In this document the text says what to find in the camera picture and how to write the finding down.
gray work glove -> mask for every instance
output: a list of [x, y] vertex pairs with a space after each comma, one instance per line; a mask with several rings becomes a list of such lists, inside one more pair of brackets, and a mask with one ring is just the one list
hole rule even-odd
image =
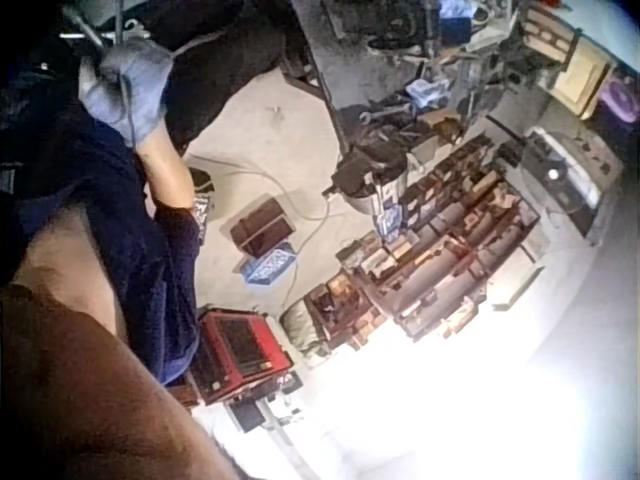
[[[164, 117], [162, 92], [172, 67], [170, 51], [151, 40], [132, 38], [108, 50], [98, 72], [89, 59], [82, 59], [80, 101], [93, 118], [120, 132], [128, 146], [139, 144]], [[123, 103], [119, 75], [129, 84], [135, 138]]]

white cable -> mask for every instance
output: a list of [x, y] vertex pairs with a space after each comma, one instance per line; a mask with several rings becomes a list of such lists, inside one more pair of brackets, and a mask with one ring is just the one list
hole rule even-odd
[[311, 239], [313, 239], [313, 237], [322, 229], [324, 224], [327, 223], [327, 220], [329, 219], [329, 210], [331, 209], [331, 205], [329, 204], [329, 202], [327, 202], [326, 205], [327, 205], [327, 208], [325, 210], [324, 218], [318, 224], [318, 226], [313, 230], [313, 232], [311, 232], [309, 234], [309, 236], [304, 240], [304, 242], [302, 242], [302, 244], [300, 245], [300, 248], [298, 249], [298, 253], [297, 253], [296, 258], [295, 258], [295, 269], [293, 271], [293, 278], [291, 279], [291, 284], [289, 285], [289, 290], [287, 290], [287, 294], [284, 296], [284, 300], [282, 300], [282, 304], [280, 304], [280, 313], [278, 314], [278, 316], [280, 316], [280, 315], [282, 315], [284, 313], [285, 306], [287, 304], [287, 300], [289, 300], [289, 296], [291, 295], [291, 292], [293, 291], [293, 287], [295, 287], [296, 281], [298, 280], [298, 270], [300, 268], [300, 264], [299, 264], [299, 260], [298, 259], [300, 258], [300, 255], [302, 255], [302, 250], [304, 249], [304, 247], [307, 246], [307, 244], [311, 241]]
[[[190, 154], [190, 156], [192, 156], [194, 158], [197, 158], [199, 160], [205, 161], [205, 162], [217, 163], [219, 165], [224, 165], [224, 166], [227, 166], [227, 167], [235, 167], [235, 168], [239, 169], [238, 171], [235, 171], [235, 172], [225, 173], [225, 174], [222, 175], [223, 177], [233, 176], [233, 175], [257, 175], [259, 177], [266, 178], [267, 180], [270, 180], [274, 185], [276, 185], [278, 187], [278, 189], [282, 192], [282, 194], [285, 196], [285, 198], [289, 202], [289, 205], [291, 205], [291, 209], [300, 218], [302, 218], [304, 220], [307, 220], [309, 222], [321, 222], [322, 220], [324, 220], [324, 217], [311, 217], [309, 215], [305, 215], [304, 213], [302, 213], [298, 209], [298, 207], [296, 207], [293, 199], [289, 195], [289, 192], [287, 192], [287, 190], [284, 188], [282, 183], [280, 183], [280, 181], [277, 178], [275, 178], [273, 175], [271, 175], [270, 173], [268, 173], [267, 171], [265, 171], [263, 168], [259, 167], [258, 165], [254, 165], [258, 170], [260, 170], [260, 171], [256, 172], [254, 170], [250, 170], [246, 166], [241, 165], [239, 163], [225, 162], [223, 160], [214, 160], [212, 158], [203, 157], [202, 155]], [[336, 215], [333, 215], [333, 216], [334, 217], [342, 217], [344, 215], [345, 215], [344, 213], [340, 213], [340, 214], [336, 214]]]

wrench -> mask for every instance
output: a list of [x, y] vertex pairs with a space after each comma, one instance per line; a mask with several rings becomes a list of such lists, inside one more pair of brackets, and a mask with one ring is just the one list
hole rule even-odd
[[386, 117], [387, 115], [395, 115], [397, 113], [412, 113], [413, 104], [411, 102], [404, 105], [397, 105], [395, 107], [387, 107], [380, 112], [362, 112], [360, 114], [360, 123], [362, 125], [369, 125], [373, 120]]

purple object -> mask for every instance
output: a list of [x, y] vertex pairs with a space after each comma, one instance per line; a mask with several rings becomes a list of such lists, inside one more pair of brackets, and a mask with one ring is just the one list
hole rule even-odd
[[602, 88], [602, 101], [620, 120], [633, 123], [640, 115], [640, 103], [626, 85], [612, 80]]

forearm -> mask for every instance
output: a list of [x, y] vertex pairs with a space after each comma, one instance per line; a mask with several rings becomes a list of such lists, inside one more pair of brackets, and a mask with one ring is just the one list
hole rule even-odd
[[171, 208], [193, 208], [193, 179], [171, 143], [164, 120], [136, 150], [147, 174], [154, 201]]

